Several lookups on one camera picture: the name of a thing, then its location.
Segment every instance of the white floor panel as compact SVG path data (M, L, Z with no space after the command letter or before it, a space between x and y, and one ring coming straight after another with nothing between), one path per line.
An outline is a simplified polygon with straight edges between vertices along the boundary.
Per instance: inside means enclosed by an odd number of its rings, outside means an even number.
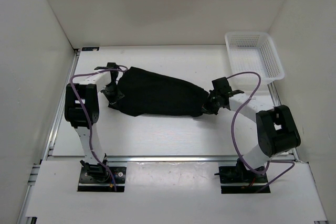
M272 179L288 164L272 164ZM42 162L27 216L37 224L313 224L326 220L307 164L297 164L270 194L222 195L217 163L129 163L124 193L77 192L80 164Z
M81 52L76 74L92 72L107 62L181 78L205 90L213 88L212 80L231 74L225 46L101 47L99 51ZM259 98L272 103L269 95ZM98 134L108 155L236 155L230 136L231 111L222 109L217 116L198 118L132 117L108 108L101 93L99 105ZM255 124L243 116L237 118L236 135L243 153L257 143ZM79 137L64 118L53 156L83 156Z

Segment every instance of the black cloth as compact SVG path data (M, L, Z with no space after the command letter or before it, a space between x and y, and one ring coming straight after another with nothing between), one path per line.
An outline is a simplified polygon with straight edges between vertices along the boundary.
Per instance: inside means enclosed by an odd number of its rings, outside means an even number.
M202 115L208 92L184 80L131 67L120 78L124 97L112 105L127 115Z

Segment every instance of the purple cable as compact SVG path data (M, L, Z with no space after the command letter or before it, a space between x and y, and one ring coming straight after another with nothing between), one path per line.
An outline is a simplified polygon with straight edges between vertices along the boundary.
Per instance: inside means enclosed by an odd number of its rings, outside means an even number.
M255 192L255 194L257 194L257 193L261 192L262 190L264 190L266 187L268 187L270 184L272 184L274 181L276 181L278 178L280 178L283 174L285 174L286 172L288 172L291 169L293 169L293 167L295 166L294 161L272 160L271 163L292 164L292 165L288 169L286 169L285 171L283 171L282 173L280 173L278 176L276 176L274 179L272 179L270 182L268 182L266 185L264 185L261 189L257 190Z
M76 90L76 87L75 87L75 85L73 83L73 80L74 80L74 78L77 78L77 77L94 76L96 74L104 73L104 72L118 71L118 72L123 72L124 73L124 72L126 72L128 70L128 68L125 67L125 66L123 66L123 65L119 65L119 67L123 67L123 68L125 68L125 70L121 70L121 69L104 69L104 70L101 70L101 71L98 71L98 72L94 72L94 73L76 74L76 75L74 75L74 76L72 76L70 78L70 85L71 85L71 87L73 89L73 92L74 92L76 98L78 99L78 101L79 101L79 103L80 103L80 105L81 105L81 107L82 107L82 109L84 111L86 120L88 121L89 130L90 130L89 146L90 146L91 153L92 153L93 157L96 159L96 161L98 162L98 164L100 164L101 166L103 166L108 171L108 173L110 174L112 182L113 182L113 186L114 186L114 191L117 191L117 186L116 186L116 181L114 179L114 176L113 176L110 168L107 165L103 164L103 162L101 162L98 159L95 151L93 150L93 147L92 147L92 125L91 125L91 123L89 123L90 122L89 113L88 113L88 111L87 111L84 103L82 102L82 99L80 98L80 96L79 96L79 94L78 94L78 92Z
M252 99L253 95L257 92L257 90L259 89L260 87L260 84L261 84L261 76L256 73L256 72L251 72L251 71L247 71L247 72L241 72L241 73L236 73L236 74L233 74L232 76L229 76L227 77L227 79L230 79L234 76L238 76L240 74L247 74L247 73L252 73L252 74L255 74L257 77L258 77L258 84L256 86L256 88L253 90L253 92L251 93L251 95L249 96L249 98L236 110L233 118L232 118L232 123L231 123L231 137L232 137L232 142L233 142L233 146L238 154L238 157L239 159L242 161L242 163L250 169L251 172L255 173L255 174L258 174L258 175L261 175L261 174L265 174L266 171L268 170L268 167L269 167L269 161L267 162L267 165L265 167L264 170L262 171L258 171L258 170L255 170L253 169L243 158L243 155L240 153L239 149L238 149L238 145L237 145L237 141L236 141L236 138L235 138L235 121L236 121L236 118L237 118L237 115L239 114L239 112L242 110L242 108L247 105L250 100Z

